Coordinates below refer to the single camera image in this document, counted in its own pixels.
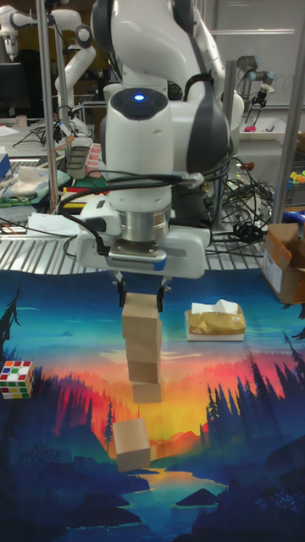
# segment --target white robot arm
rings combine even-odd
[[[230,129],[220,108],[225,73],[214,40],[191,0],[97,0],[91,27],[99,48],[119,58],[123,80],[108,94],[101,129],[110,192],[93,197],[80,215],[78,260],[199,278],[210,232],[200,220],[173,224],[170,180],[173,172],[222,174],[229,162]],[[168,80],[183,101],[168,100]],[[118,171],[134,175],[116,180]]]
[[[46,16],[48,26],[54,28],[55,31],[57,31],[56,26],[61,30],[72,30],[75,33],[76,42],[80,46],[80,51],[76,53],[65,68],[68,104],[73,108],[75,105],[73,93],[75,83],[85,73],[96,56],[96,50],[92,46],[92,31],[88,26],[82,24],[80,14],[70,9],[54,9]],[[37,26],[36,16],[34,14],[24,14],[10,6],[3,6],[0,8],[0,25],[0,36],[4,39],[9,57],[14,61],[18,56],[18,33],[28,26]],[[61,96],[58,78],[55,81],[55,86],[58,91],[58,107],[60,108]],[[84,123],[81,123],[80,128],[81,131],[87,130]]]

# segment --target red object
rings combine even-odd
[[[244,132],[256,132],[255,126],[246,126]]]
[[[245,163],[245,166],[248,171],[252,171],[254,169],[254,162]]]

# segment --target painted sunset sky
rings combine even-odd
[[[129,275],[127,290],[156,293],[158,278]],[[44,277],[2,273],[0,314],[20,284],[20,327],[13,324],[10,348],[33,359],[46,375],[72,373],[87,386],[103,391],[130,407],[131,384],[121,337],[121,309],[116,288],[107,273]],[[293,369],[283,330],[295,335],[303,328],[300,307],[282,310],[262,275],[255,271],[207,272],[200,281],[175,279],[164,301],[161,377],[163,402],[140,407],[151,439],[169,439],[179,432],[199,434],[206,423],[207,384],[221,382],[225,395],[235,392],[237,376],[252,382],[249,352],[263,376],[281,393],[274,362]],[[215,303],[223,298],[241,305],[247,321],[243,343],[188,343],[184,311],[191,302]],[[301,343],[294,343],[299,348]]]

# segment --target tissue box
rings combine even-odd
[[[5,147],[0,147],[0,177],[10,173],[10,164]]]
[[[237,303],[219,300],[216,305],[192,303],[185,312],[187,340],[243,341],[246,320]]]

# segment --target electronic device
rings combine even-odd
[[[28,108],[30,101],[21,64],[0,64],[0,108]]]

